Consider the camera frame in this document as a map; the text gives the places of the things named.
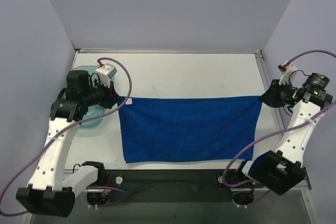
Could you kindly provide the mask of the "blue microfibre towel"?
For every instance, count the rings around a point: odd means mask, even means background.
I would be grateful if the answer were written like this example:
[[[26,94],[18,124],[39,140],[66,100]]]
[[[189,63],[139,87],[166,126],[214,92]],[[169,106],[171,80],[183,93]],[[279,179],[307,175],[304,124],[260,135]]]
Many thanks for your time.
[[[203,99],[132,98],[119,110],[126,163],[232,159],[254,141],[257,96]]]

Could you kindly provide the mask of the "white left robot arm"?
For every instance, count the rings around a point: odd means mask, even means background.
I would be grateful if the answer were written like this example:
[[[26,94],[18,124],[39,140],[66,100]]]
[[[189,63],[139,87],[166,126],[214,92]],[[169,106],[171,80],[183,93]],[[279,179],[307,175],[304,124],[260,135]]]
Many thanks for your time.
[[[115,67],[103,66],[94,71],[95,79],[86,70],[67,74],[66,86],[51,106],[45,150],[27,186],[16,193],[16,199],[31,214],[68,217],[82,190],[106,185],[101,162],[86,161],[67,179],[63,173],[72,140],[89,107],[110,109],[120,102],[112,81],[116,72]]]

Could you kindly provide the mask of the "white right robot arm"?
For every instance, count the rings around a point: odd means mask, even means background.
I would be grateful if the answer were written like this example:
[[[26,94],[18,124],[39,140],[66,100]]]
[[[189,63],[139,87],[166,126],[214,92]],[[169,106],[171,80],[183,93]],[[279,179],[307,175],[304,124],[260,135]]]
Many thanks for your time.
[[[255,180],[277,195],[283,195],[304,180],[303,155],[310,136],[325,108],[332,103],[332,95],[326,92],[329,78],[310,74],[304,84],[296,88],[291,83],[280,84],[274,79],[269,89],[260,97],[261,102],[272,107],[292,108],[288,128],[275,150],[270,150],[233,173],[233,181],[245,187]]]

